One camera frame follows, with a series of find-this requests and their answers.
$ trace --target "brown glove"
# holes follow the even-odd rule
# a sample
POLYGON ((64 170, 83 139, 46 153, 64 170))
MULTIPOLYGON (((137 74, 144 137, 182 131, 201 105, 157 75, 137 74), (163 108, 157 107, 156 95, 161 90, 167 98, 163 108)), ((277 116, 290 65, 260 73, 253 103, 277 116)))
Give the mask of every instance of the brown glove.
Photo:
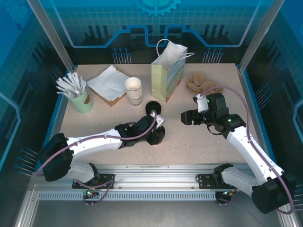
MULTIPOLYGON (((195 95, 201 94, 204 91, 215 86, 220 86, 220 84, 215 81, 208 80, 206 76, 198 72, 194 72, 193 75, 189 77, 186 82, 186 88, 195 95)), ((213 90, 208 91, 206 95, 213 93, 223 93, 223 91, 223 88, 215 88, 213 90)))

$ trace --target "paper bag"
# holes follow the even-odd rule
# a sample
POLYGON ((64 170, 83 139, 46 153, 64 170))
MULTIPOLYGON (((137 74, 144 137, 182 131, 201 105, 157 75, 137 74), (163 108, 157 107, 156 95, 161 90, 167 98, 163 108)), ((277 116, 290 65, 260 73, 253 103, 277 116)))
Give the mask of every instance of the paper bag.
POLYGON ((187 53, 187 47, 174 44, 168 40, 168 45, 159 55, 159 42, 157 43, 158 58, 151 64, 151 95, 167 102, 182 80, 185 58, 195 53, 187 53))

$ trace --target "green cup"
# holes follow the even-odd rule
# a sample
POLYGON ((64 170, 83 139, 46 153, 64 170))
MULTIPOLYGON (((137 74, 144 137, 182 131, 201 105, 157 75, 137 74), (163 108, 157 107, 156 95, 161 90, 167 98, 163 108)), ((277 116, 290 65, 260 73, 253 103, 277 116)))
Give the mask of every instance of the green cup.
POLYGON ((93 101, 89 97, 86 89, 84 89, 84 92, 79 97, 68 98, 68 100, 72 103, 75 109, 82 114, 88 113, 93 108, 93 101))

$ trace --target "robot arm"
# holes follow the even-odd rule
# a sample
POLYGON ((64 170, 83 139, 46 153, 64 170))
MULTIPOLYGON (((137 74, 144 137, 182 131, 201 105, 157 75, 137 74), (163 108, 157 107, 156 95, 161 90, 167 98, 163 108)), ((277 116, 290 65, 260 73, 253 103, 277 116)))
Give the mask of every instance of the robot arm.
POLYGON ((186 125, 206 124, 214 126, 244 157, 251 167, 255 177, 249 176, 227 163, 214 169, 214 179, 218 186, 223 183, 230 184, 249 195, 257 208, 268 213, 289 202, 284 188, 277 176, 273 173, 274 168, 286 183, 291 195, 294 195, 296 177, 285 173, 276 165, 253 139, 261 154, 269 161, 269 168, 264 160, 256 153, 248 141, 246 124, 237 114, 229 114, 224 96, 215 93, 205 96, 197 95, 194 101, 198 104, 197 110, 186 111, 181 114, 181 121, 186 125))
POLYGON ((147 141, 151 145, 160 144, 165 135, 162 127, 164 118, 157 114, 156 122, 149 130, 154 118, 155 114, 150 113, 132 126, 120 124, 114 129, 87 137, 65 138, 63 133, 54 135, 38 153, 41 164, 62 148, 72 144, 77 145, 60 153, 43 168, 46 181, 68 177, 77 179, 87 186, 96 186, 100 179, 97 168, 92 163, 80 162, 81 157, 104 150, 131 147, 142 141, 147 141))

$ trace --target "speckled tabletop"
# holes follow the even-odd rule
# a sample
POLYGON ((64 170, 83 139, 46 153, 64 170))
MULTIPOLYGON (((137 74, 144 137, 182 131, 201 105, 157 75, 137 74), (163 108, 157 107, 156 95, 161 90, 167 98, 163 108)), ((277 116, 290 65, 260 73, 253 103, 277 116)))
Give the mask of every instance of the speckled tabletop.
MULTIPOLYGON (((110 65, 79 65, 78 75, 90 80, 110 65)), ((113 107, 108 106, 95 93, 90 91, 94 103, 87 114, 78 113, 69 102, 66 107, 61 132, 66 137, 81 137, 101 133, 115 126, 136 122, 145 116, 145 105, 156 100, 162 106, 161 116, 165 118, 166 135, 163 142, 151 146, 147 142, 138 143, 130 148, 108 150, 84 157, 85 162, 113 165, 149 165, 149 164, 217 164, 245 163, 240 153, 223 136, 214 136, 205 125, 186 126, 180 120, 180 114, 186 110, 197 109, 192 96, 185 88, 185 81, 193 72, 201 72, 209 79, 236 89, 243 94, 241 83, 234 64, 186 64, 182 82, 167 103, 151 96, 151 66, 149 64, 125 64, 115 67, 131 77, 142 81, 143 101, 132 106, 127 96, 113 107)), ((224 97, 230 113, 237 113, 246 121, 246 111, 241 100, 231 91, 225 90, 224 97)), ((251 123, 251 133, 255 130, 251 123)))

